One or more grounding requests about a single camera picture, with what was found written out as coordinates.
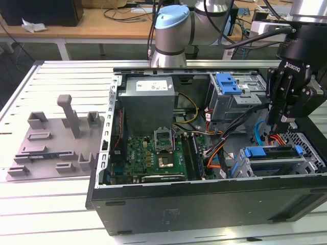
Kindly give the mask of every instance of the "green circuit board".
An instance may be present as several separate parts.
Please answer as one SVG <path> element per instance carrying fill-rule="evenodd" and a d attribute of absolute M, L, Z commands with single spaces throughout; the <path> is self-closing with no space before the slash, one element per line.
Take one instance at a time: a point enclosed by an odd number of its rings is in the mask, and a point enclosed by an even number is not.
<path fill-rule="evenodd" d="M 206 150 L 204 137 L 197 136 L 196 142 L 200 152 Z M 159 139 L 158 145 L 167 145 L 166 139 Z M 129 137 L 127 153 L 127 163 L 125 164 L 125 171 L 123 173 L 125 176 L 180 174 L 188 179 L 181 136 L 175 137 L 175 150 L 173 154 L 157 153 L 153 136 Z M 168 162 L 166 163 L 173 161 L 173 165 L 160 167 L 160 161 L 162 162 L 162 159 L 165 159 L 168 155 L 170 155 L 171 159 L 167 160 Z"/>

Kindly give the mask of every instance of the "gray fixture plate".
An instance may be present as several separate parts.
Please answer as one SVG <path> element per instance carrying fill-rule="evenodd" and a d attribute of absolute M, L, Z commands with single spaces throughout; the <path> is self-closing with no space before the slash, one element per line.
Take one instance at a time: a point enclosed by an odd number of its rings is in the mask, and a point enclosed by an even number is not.
<path fill-rule="evenodd" d="M 79 128 L 81 131 L 81 136 L 78 139 L 74 138 L 72 130 L 69 127 L 66 128 L 64 126 L 61 118 L 48 119 L 47 121 L 43 122 L 42 124 L 44 129 L 33 130 L 29 128 L 17 154 L 20 154 L 24 148 L 41 148 L 44 145 L 47 148 L 47 152 L 70 151 L 75 152 L 76 154 L 71 160 L 62 160 L 57 158 L 49 160 L 33 160 L 32 163 L 18 164 L 13 162 L 11 168 L 25 166 L 28 169 L 28 172 L 26 175 L 18 173 L 18 176 L 11 176 L 7 174 L 7 181 L 89 176 L 91 167 L 96 162 L 101 144 L 104 117 L 100 116 L 100 120 L 100 127 L 97 127 L 97 125 L 92 125 L 89 127 L 87 117 L 80 117 Z M 50 133 L 51 138 L 28 140 L 28 137 L 30 137 L 31 134 L 36 133 Z M 80 164 L 78 162 L 80 153 L 83 155 L 83 158 L 86 161 L 89 159 L 90 153 L 92 153 L 93 160 L 89 164 Z M 65 163 L 67 164 L 67 168 L 63 169 L 63 163 L 64 167 Z"/>

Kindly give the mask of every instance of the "black box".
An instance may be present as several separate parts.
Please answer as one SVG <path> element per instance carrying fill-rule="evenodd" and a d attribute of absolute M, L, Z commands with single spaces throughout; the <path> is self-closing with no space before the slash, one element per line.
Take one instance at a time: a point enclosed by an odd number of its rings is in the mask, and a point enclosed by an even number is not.
<path fill-rule="evenodd" d="M 22 18 L 46 26 L 75 27 L 83 17 L 82 0 L 0 0 L 2 17 L 9 26 L 19 26 Z"/>

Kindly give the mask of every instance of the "aluminum extrusion table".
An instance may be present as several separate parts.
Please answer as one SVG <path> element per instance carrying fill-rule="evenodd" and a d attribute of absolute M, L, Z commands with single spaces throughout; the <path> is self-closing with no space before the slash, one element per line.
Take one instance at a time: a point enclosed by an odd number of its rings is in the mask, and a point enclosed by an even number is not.
<path fill-rule="evenodd" d="M 199 67 L 271 67 L 278 61 L 188 61 Z M 107 108 L 113 67 L 144 67 L 146 61 L 48 61 L 34 65 L 0 112 L 0 181 L 29 127 L 32 111 L 63 117 L 57 96 L 69 93 L 79 116 Z M 327 104 L 311 116 L 327 135 Z M 325 244 L 327 203 L 294 223 L 110 237 L 95 211 L 85 209 L 89 177 L 0 183 L 0 244 Z"/>

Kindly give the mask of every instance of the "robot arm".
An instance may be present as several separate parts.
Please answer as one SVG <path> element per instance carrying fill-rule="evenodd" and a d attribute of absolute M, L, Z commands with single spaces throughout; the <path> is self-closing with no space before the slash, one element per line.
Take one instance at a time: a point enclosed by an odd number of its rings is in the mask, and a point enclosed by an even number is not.
<path fill-rule="evenodd" d="M 208 0 L 206 6 L 213 22 L 221 25 L 227 11 L 225 0 Z M 206 17 L 203 0 L 196 3 L 194 12 L 180 5 L 162 8 L 155 29 L 151 67 L 185 67 L 184 49 L 187 45 L 210 45 L 218 37 L 218 32 Z"/>
<path fill-rule="evenodd" d="M 325 88 L 312 78 L 326 64 L 327 0 L 295 0 L 290 12 L 292 21 L 276 15 L 275 30 L 263 31 L 239 43 L 228 40 L 232 44 L 226 45 L 218 30 L 225 29 L 233 3 L 230 0 L 227 7 L 225 0 L 199 0 L 194 12 L 176 5 L 161 9 L 155 25 L 156 50 L 151 67 L 185 67 L 186 45 L 209 45 L 217 37 L 224 49 L 239 46 L 254 49 L 258 47 L 245 45 L 286 34 L 277 53 L 281 64 L 278 69 L 269 69 L 266 90 L 270 101 L 267 123 L 273 125 L 272 133 L 286 132 L 289 123 L 307 117 L 327 99 Z"/>
<path fill-rule="evenodd" d="M 273 133 L 284 133 L 296 118 L 307 117 L 327 99 L 325 87 L 313 78 L 326 64 L 327 1 L 297 0 L 291 9 L 293 32 L 279 46 L 278 69 L 268 71 L 267 123 Z"/>

